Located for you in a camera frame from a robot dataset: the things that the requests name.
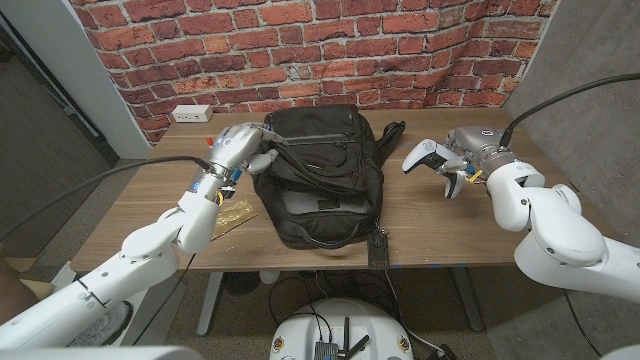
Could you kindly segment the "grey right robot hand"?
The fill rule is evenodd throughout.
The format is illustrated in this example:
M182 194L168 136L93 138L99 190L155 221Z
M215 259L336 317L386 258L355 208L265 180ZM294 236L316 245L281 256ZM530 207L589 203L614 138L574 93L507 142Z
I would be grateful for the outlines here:
M509 149L500 147L502 135L487 126L464 126L450 131L444 146L476 164L487 176L517 160Z

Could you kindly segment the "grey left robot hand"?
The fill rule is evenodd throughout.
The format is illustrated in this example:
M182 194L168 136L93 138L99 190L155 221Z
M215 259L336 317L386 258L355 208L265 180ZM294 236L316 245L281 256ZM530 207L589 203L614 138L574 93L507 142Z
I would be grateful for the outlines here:
M262 142L287 145L281 135L269 130L264 123L247 122L226 127L211 147L209 162L213 174L223 184L236 183L236 169L253 175L266 170L278 156L277 150L258 153Z

